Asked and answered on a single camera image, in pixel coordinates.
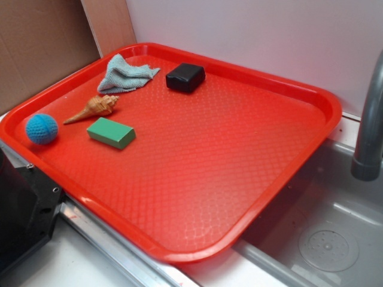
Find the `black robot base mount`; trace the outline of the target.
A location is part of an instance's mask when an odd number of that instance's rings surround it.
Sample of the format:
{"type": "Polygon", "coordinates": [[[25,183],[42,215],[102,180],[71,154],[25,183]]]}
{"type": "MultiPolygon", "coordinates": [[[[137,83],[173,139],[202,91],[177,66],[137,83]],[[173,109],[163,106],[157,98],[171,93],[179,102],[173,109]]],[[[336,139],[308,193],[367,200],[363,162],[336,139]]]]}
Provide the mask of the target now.
{"type": "Polygon", "coordinates": [[[14,167],[1,151],[1,276],[52,238],[64,196],[37,167],[14,167]]]}

